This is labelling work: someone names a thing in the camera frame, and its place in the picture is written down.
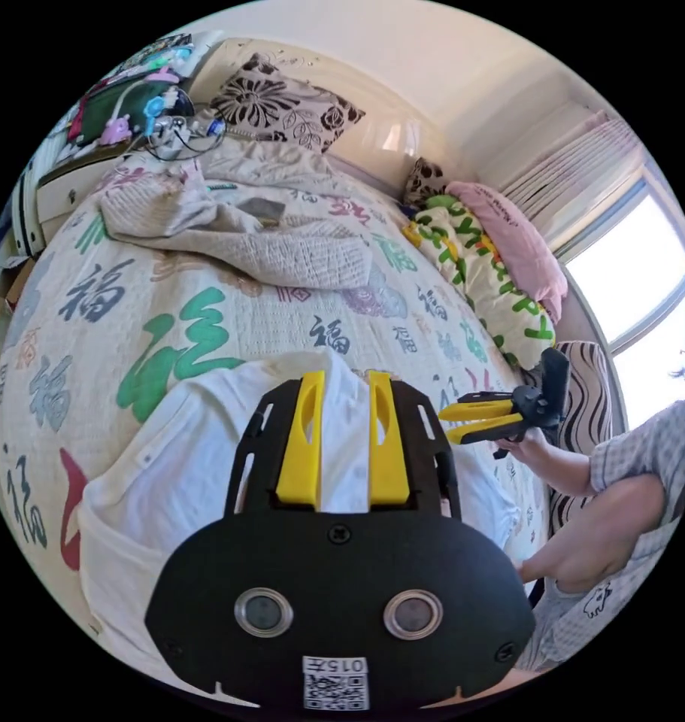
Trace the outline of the person's right hand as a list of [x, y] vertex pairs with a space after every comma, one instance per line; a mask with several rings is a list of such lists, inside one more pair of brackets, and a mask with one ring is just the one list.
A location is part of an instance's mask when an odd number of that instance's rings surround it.
[[538, 427], [527, 429], [519, 440], [500, 439], [499, 450], [508, 451], [515, 459], [532, 470], [541, 480], [547, 481], [553, 471], [555, 453], [559, 450], [551, 444]]

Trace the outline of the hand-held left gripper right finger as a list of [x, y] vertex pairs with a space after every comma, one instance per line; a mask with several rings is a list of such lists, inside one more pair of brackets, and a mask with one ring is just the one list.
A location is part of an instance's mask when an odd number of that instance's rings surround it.
[[368, 504], [406, 505], [410, 487], [390, 376], [371, 371], [369, 385]]

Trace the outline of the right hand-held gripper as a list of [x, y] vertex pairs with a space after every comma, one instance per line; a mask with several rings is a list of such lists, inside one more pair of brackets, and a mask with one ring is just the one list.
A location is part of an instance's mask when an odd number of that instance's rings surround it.
[[519, 440], [532, 427], [544, 431], [557, 429], [562, 420], [562, 400], [553, 401], [542, 389], [526, 385], [511, 392], [481, 391], [469, 393], [441, 409], [438, 419], [465, 423], [446, 431], [451, 444]]

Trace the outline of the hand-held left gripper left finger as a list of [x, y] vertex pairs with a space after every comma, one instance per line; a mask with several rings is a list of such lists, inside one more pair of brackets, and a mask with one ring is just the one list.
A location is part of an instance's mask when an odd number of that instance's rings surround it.
[[326, 374], [307, 372], [299, 384], [276, 496], [283, 505], [320, 505], [322, 416]]

